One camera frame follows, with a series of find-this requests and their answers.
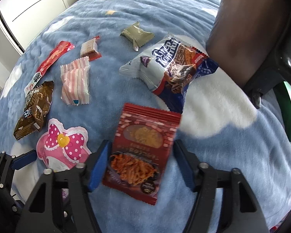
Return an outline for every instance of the red snack package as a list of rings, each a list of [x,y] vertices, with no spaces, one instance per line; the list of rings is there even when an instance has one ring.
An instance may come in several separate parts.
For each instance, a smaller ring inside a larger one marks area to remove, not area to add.
[[[28,92],[34,88],[34,86],[38,83],[38,81],[42,78],[45,74],[47,69],[53,65],[53,63],[58,60],[63,54],[72,50],[74,48],[74,44],[68,41],[61,41],[55,49],[50,53],[46,60],[44,60],[41,65],[38,67],[36,73],[34,74],[31,81],[27,84],[24,88],[25,97],[27,96]]]
[[[89,61],[93,61],[102,57],[101,53],[98,52],[97,43],[100,40],[100,36],[96,36],[89,41],[85,42],[81,46],[80,57],[89,57]]]
[[[181,114],[125,103],[102,183],[155,205]]]

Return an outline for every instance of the polka dot bow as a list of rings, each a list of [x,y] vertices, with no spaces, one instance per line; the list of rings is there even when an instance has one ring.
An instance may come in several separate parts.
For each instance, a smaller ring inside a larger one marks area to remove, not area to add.
[[[65,130],[62,124],[52,123],[49,125],[48,136],[44,148],[53,151],[58,147],[62,148],[64,156],[72,163],[78,163],[82,155],[82,149],[87,149],[87,131],[82,127],[73,127]]]

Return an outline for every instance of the oval window on package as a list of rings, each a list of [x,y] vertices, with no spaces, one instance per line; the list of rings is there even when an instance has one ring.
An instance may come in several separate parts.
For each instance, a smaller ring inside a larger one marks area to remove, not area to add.
[[[141,143],[154,148],[160,148],[163,144],[163,136],[155,129],[142,124],[133,124],[123,132],[128,140]]]

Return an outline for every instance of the white cabinet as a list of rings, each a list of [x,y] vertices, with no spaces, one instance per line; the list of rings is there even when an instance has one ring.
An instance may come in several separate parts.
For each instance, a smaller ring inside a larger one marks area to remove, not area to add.
[[[26,49],[36,35],[77,0],[1,0],[0,13],[17,42]]]

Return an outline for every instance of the black circular logo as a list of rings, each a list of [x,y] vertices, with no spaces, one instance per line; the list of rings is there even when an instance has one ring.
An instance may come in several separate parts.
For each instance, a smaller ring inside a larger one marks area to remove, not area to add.
[[[152,180],[146,180],[141,183],[140,189],[145,194],[151,194],[155,191],[155,184]]]

